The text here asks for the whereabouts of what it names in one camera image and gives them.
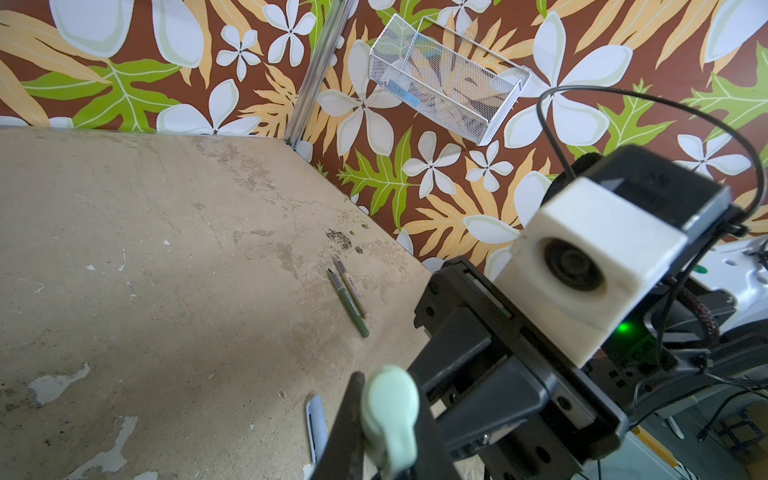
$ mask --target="wall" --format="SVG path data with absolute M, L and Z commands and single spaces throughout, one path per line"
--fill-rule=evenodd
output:
M 463 141 L 367 81 L 366 52 L 395 11 L 414 24 L 438 14 L 532 68 L 493 143 Z M 362 0 L 301 150 L 431 270 L 464 254 L 493 276 L 561 171 L 533 111 L 548 85 L 615 85 L 683 101 L 725 118 L 768 160 L 766 22 L 764 0 Z M 441 38 L 437 28 L 425 33 Z M 559 94 L 548 110 L 571 160 L 641 144 L 724 181 L 739 204 L 752 198 L 754 172 L 736 142 L 683 112 L 591 92 Z M 757 220 L 766 212 L 750 222 L 754 233 L 768 232 L 768 220 Z
M 270 137 L 283 135 L 325 15 L 300 0 L 4 6 L 0 124 Z

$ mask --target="white mesh basket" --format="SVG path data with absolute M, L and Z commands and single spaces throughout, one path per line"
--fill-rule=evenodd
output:
M 490 143 L 531 70 L 453 32 L 510 68 L 496 74 L 393 15 L 371 48 L 369 76 L 414 110 L 478 146 Z

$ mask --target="marker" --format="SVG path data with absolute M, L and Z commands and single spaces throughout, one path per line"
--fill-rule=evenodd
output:
M 355 303 L 352 301 L 352 297 L 349 296 L 349 292 L 347 292 L 346 288 L 344 288 L 344 285 L 341 283 L 341 279 L 338 275 L 331 271 L 331 269 L 328 269 L 328 274 L 331 276 L 333 286 L 336 288 L 336 292 L 339 294 L 339 298 L 341 299 L 341 303 L 344 304 L 346 312 L 350 317 L 352 317 L 352 321 L 360 331 L 360 335 L 362 335 L 363 338 L 366 338 L 369 335 L 368 327 L 366 327 L 366 324 L 362 321 L 360 314 L 357 312 L 357 308 L 355 307 Z
M 341 259 L 336 261 L 336 268 L 339 269 L 339 273 L 341 273 L 341 277 L 344 279 L 344 283 L 346 283 L 346 286 L 349 288 L 349 292 L 352 294 L 352 298 L 355 300 L 355 303 L 357 303 L 357 309 L 360 311 L 360 316 L 362 318 L 366 318 L 368 316 L 368 313 L 366 312 L 366 309 L 362 306 L 362 300 L 360 299 L 360 292 L 357 291 L 357 287 L 355 286 L 355 283 L 352 281 L 352 277 L 349 276 L 349 273 L 346 271 L 346 266 L 344 266 L 344 262 L 341 261 Z

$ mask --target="worn table surface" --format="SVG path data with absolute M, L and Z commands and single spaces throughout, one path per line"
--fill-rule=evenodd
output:
M 282 141 L 30 127 L 0 145 L 4 480 L 301 478 L 310 391 L 330 425 L 351 372 L 427 340 L 429 272 Z

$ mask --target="white camera housing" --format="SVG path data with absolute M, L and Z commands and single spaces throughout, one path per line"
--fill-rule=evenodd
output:
M 602 283 L 581 291 L 560 281 L 545 261 L 552 240 L 570 243 L 590 257 Z M 494 284 L 581 368 L 688 241 L 677 228 L 580 177 L 534 215 Z

